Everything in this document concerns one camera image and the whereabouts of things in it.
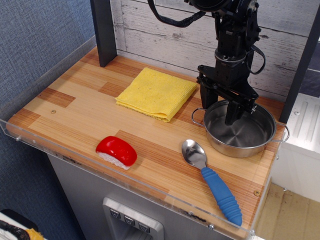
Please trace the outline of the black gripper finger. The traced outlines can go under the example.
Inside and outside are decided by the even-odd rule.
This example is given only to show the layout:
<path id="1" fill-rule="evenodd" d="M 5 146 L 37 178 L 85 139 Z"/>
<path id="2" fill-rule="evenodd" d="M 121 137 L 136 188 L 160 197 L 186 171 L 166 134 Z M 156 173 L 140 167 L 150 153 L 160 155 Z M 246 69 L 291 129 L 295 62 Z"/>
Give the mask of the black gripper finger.
<path id="1" fill-rule="evenodd" d="M 218 101 L 219 95 L 213 88 L 205 87 L 203 84 L 200 85 L 200 97 L 202 107 L 208 109 L 211 105 Z"/>
<path id="2" fill-rule="evenodd" d="M 238 102 L 228 102 L 226 116 L 225 116 L 225 124 L 227 126 L 232 126 L 234 122 L 239 120 L 245 112 L 245 107 Z"/>

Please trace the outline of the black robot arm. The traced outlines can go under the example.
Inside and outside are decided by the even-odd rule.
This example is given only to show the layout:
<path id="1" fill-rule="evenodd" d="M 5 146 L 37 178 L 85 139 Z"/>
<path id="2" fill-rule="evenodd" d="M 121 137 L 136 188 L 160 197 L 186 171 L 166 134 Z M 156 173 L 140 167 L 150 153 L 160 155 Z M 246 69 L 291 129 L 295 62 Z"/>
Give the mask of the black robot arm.
<path id="1" fill-rule="evenodd" d="M 259 97 L 248 83 L 254 73 L 254 53 L 261 53 L 255 46 L 261 32 L 257 21 L 259 4 L 255 0 L 191 0 L 189 4 L 211 13 L 218 41 L 215 66 L 198 66 L 202 106 L 208 109 L 218 97 L 227 100 L 225 124 L 231 126 L 244 112 L 255 111 Z"/>

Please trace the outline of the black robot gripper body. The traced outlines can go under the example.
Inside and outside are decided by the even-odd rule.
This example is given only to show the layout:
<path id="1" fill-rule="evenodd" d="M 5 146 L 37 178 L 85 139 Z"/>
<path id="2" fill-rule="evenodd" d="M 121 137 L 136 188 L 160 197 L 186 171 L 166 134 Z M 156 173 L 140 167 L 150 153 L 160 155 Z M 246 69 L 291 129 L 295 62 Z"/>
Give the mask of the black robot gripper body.
<path id="1" fill-rule="evenodd" d="M 247 56 L 239 62 L 216 60 L 215 67 L 199 65 L 197 83 L 215 89 L 218 96 L 229 102 L 237 102 L 245 111 L 253 114 L 258 93 L 249 85 L 253 57 Z"/>

